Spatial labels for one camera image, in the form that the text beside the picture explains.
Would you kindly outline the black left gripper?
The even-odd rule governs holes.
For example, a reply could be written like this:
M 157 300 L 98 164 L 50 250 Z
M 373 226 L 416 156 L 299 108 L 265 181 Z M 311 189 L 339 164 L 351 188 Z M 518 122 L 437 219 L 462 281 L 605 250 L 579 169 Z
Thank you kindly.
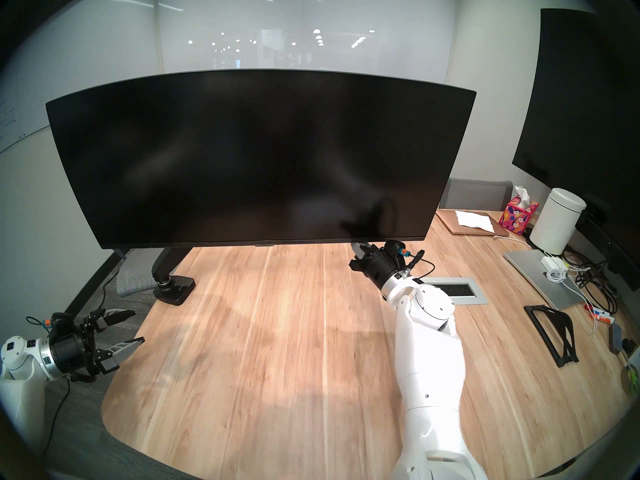
M 99 373 L 116 371 L 145 342 L 145 337 L 96 349 L 95 332 L 101 333 L 135 315 L 133 310 L 101 307 L 81 324 L 75 324 L 71 315 L 52 315 L 48 345 L 56 368 L 70 380 L 96 380 Z

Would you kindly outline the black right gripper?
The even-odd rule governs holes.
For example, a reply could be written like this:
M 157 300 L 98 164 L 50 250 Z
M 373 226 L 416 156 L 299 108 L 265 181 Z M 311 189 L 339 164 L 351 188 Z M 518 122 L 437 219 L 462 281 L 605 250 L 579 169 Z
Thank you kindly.
M 383 288 L 387 280 L 405 269 L 405 258 L 395 246 L 388 252 L 369 242 L 352 242 L 351 249 L 354 258 L 349 268 L 363 273 L 377 288 Z

